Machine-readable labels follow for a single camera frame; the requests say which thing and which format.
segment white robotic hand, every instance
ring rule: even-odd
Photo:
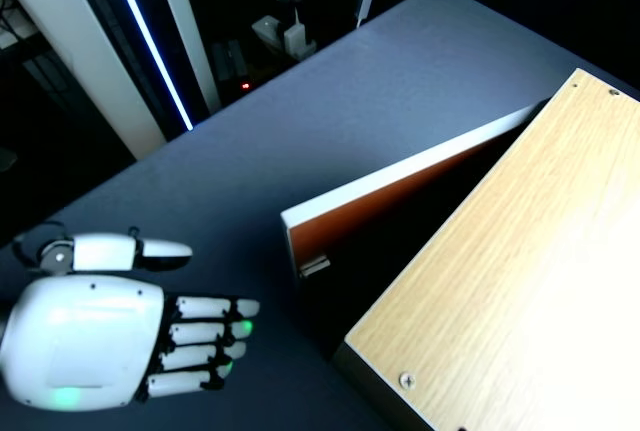
[[[246,350],[249,299],[168,296],[97,271],[186,264],[188,246],[115,234],[55,240],[38,253],[49,276],[31,283],[0,323],[0,372],[29,406],[89,411],[133,399],[220,389]]]

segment light wood surface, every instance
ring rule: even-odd
[[[435,429],[640,429],[640,104],[616,93],[577,70],[346,337]]]

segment dark table surface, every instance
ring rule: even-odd
[[[63,414],[0,387],[2,429],[387,429],[312,344],[279,213],[537,103],[575,67],[635,93],[472,0],[407,0],[61,210],[72,233],[136,225],[188,243],[182,270],[132,277],[262,312],[222,392]],[[15,299],[27,277],[8,248],[0,270],[0,299]]]

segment led light strip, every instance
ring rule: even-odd
[[[193,129],[193,125],[191,124],[191,120],[189,119],[189,115],[187,111],[184,109],[182,101],[180,100],[180,96],[178,96],[178,91],[176,91],[175,86],[173,85],[173,81],[171,81],[171,77],[169,76],[169,72],[167,71],[166,66],[164,65],[164,61],[158,52],[158,48],[156,47],[156,43],[153,42],[153,38],[151,37],[151,33],[149,32],[149,28],[147,27],[147,23],[145,23],[144,18],[142,17],[142,13],[140,12],[140,8],[138,8],[138,3],[136,0],[127,0],[127,4],[129,4],[129,9],[133,13],[133,17],[136,19],[136,23],[138,23],[138,27],[142,32],[142,36],[144,37],[147,46],[149,47],[149,51],[151,51],[151,55],[153,56],[156,65],[158,66],[158,70],[164,79],[165,84],[167,85],[167,89],[169,93],[171,93],[171,97],[173,101],[176,103],[176,107],[180,112],[180,116],[182,116],[182,120],[184,121],[185,126],[189,131]]]

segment screw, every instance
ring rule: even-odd
[[[409,373],[402,373],[398,378],[402,389],[413,389],[416,387],[416,378]]]

